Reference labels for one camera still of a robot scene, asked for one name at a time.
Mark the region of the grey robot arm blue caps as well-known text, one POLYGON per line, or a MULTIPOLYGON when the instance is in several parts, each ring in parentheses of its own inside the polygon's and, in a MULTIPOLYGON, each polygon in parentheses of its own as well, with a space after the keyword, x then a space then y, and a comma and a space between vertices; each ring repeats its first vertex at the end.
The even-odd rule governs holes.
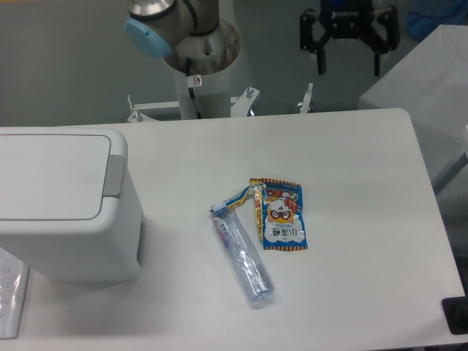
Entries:
MULTIPOLYGON (((131 41, 187 76, 221 72, 241 51, 238 32, 219 16, 218 1, 129 1, 128 12, 124 28, 131 41)), ((321 1, 318 11, 304 10, 299 47, 316 57, 321 75, 329 39, 361 40, 374 53, 378 75, 380 56, 400 41, 396 6, 376 11, 371 1, 321 1)))

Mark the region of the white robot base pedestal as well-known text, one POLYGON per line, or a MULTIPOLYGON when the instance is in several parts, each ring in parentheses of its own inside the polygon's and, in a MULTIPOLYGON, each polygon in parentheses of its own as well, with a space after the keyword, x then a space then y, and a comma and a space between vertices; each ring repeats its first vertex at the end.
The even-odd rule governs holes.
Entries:
POLYGON ((231 72, 241 51, 237 29, 219 16, 218 1, 178 1, 191 32, 165 57, 174 73, 183 120, 230 116, 231 72))

